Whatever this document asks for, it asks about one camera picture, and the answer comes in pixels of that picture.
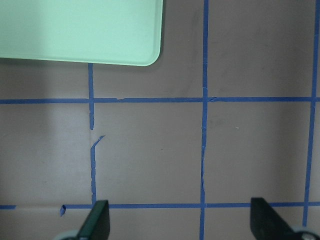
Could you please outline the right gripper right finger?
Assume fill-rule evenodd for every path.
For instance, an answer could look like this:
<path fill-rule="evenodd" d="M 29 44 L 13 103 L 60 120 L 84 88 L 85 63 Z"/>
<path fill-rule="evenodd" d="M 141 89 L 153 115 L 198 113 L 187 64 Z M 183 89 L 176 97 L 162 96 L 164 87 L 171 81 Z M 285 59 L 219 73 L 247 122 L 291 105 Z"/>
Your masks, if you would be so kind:
<path fill-rule="evenodd" d="M 296 233 L 262 197 L 250 200 L 250 230 L 256 240 L 294 240 Z"/>

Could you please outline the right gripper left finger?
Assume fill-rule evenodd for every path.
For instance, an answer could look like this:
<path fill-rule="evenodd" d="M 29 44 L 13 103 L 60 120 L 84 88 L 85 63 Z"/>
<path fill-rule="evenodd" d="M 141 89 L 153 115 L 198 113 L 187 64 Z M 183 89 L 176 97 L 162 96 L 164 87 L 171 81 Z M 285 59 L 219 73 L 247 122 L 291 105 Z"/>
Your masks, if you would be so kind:
<path fill-rule="evenodd" d="M 77 240 L 107 240 L 110 235 L 108 200 L 98 200 L 76 235 Z"/>

